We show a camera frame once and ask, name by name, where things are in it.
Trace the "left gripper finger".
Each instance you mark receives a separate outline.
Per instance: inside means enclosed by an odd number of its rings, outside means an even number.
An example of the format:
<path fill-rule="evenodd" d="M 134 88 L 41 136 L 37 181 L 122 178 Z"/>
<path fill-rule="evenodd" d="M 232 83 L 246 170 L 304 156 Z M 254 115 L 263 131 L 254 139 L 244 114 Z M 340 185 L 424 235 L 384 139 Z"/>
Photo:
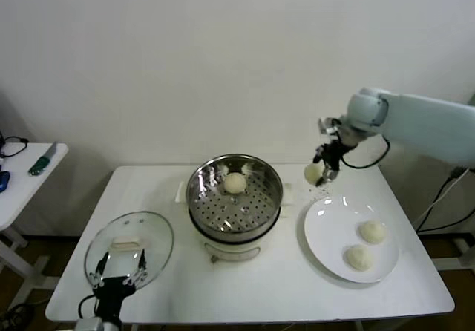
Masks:
<path fill-rule="evenodd" d="M 127 277 L 125 285 L 140 285 L 148 276 L 145 250 L 140 253 L 137 268 Z"/>
<path fill-rule="evenodd" d="M 94 272 L 88 275 L 91 278 L 91 286 L 96 289 L 102 283 L 102 276 L 105 271 L 105 266 L 109 260 L 110 254 L 106 252 L 103 257 L 97 262 Z"/>

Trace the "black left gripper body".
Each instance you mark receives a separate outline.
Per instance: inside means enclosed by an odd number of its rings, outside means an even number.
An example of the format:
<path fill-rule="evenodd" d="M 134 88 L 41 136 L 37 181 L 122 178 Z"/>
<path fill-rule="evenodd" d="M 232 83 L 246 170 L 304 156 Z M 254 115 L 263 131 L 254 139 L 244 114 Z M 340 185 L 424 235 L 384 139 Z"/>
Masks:
<path fill-rule="evenodd" d="M 93 288 L 98 300 L 95 315 L 100 318 L 118 318 L 123 301 L 136 292 L 136 287 L 128 277 L 105 278 Z"/>

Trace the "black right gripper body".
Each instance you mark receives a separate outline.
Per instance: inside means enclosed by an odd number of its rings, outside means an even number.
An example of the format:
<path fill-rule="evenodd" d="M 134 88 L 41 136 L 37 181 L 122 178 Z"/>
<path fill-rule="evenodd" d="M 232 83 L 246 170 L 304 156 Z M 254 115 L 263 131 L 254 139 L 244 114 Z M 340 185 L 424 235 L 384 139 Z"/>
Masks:
<path fill-rule="evenodd" d="M 338 140 L 332 140 L 322 145 L 322 159 L 333 171 L 340 170 L 341 158 L 345 155 L 345 145 Z"/>

